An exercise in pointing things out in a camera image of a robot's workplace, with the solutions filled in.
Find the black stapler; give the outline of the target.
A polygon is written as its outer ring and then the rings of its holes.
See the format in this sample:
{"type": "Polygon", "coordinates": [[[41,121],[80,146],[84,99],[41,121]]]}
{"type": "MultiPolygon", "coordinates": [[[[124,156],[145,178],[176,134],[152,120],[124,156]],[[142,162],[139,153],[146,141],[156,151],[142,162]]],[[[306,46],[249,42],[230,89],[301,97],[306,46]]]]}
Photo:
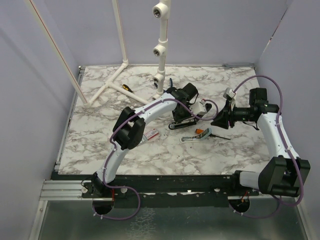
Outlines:
{"type": "MultiPolygon", "coordinates": [[[[205,103],[205,106],[207,107],[207,110],[209,111],[212,108],[212,105],[210,103],[205,103]]],[[[189,126],[194,126],[197,124],[197,122],[199,121],[199,119],[197,119],[196,117],[194,117],[192,115],[192,117],[182,121],[181,123],[170,123],[168,125],[168,128],[170,130],[177,130],[177,129],[181,129],[181,128],[185,128],[185,127],[189,127],[189,126]]]]}

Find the red white staple box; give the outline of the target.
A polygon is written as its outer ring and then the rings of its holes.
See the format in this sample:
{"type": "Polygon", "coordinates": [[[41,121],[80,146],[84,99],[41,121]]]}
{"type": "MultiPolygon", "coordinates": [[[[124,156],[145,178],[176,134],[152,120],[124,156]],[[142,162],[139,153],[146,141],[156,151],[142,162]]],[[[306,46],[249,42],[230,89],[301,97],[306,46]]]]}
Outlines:
{"type": "Polygon", "coordinates": [[[141,139],[141,144],[151,140],[152,138],[156,137],[159,134],[158,130],[156,128],[151,129],[150,131],[143,134],[141,139]]]}

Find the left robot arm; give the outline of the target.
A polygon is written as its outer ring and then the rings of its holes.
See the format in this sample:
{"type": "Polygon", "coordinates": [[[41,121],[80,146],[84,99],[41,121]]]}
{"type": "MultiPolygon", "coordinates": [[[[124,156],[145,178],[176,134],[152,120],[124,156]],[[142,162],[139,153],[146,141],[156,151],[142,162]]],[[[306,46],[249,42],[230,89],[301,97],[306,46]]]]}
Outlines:
{"type": "Polygon", "coordinates": [[[124,108],[113,127],[109,140],[112,144],[111,152],[101,169],[94,174],[94,193],[101,198],[110,193],[109,183],[115,179],[126,154],[139,145],[145,127],[150,122],[169,112],[172,112],[174,122],[177,124],[190,118],[192,116],[190,100],[197,95],[197,88],[188,83],[179,89],[170,87],[159,99],[142,107],[124,108]]]}

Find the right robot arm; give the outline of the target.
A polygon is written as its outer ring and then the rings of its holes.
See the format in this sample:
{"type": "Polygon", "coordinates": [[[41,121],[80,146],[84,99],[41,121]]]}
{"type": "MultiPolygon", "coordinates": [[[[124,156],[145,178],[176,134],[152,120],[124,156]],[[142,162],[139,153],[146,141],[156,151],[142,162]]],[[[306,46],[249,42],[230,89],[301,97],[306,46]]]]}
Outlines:
{"type": "Polygon", "coordinates": [[[293,149],[283,127],[280,110],[268,101],[266,88],[253,88],[249,91],[249,106],[236,107],[236,93],[227,88],[223,109],[211,125],[223,129],[233,128],[236,122],[254,122],[264,136],[270,160],[261,172],[237,170],[237,179],[230,182],[229,189],[240,196],[252,188],[263,194],[298,197],[301,186],[310,171],[310,163],[303,160],[293,149]]]}

